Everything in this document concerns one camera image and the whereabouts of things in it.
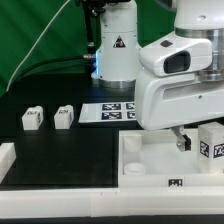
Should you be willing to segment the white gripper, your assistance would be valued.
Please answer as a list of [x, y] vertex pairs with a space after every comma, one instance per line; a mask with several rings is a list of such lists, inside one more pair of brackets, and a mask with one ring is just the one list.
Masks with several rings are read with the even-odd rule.
[[224, 117], [224, 81], [201, 80], [212, 62], [211, 41], [170, 33], [142, 48], [139, 61], [143, 69], [134, 95], [139, 125], [148, 131], [171, 128], [177, 148], [190, 151], [181, 125]]

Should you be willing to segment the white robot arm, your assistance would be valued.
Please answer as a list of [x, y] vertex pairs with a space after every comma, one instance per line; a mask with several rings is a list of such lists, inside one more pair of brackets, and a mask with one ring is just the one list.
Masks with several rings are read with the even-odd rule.
[[182, 151], [183, 126], [224, 117], [224, 0], [156, 0], [175, 10], [174, 30], [140, 47], [135, 0], [102, 0], [95, 82], [135, 86], [135, 116], [148, 130], [171, 129]]

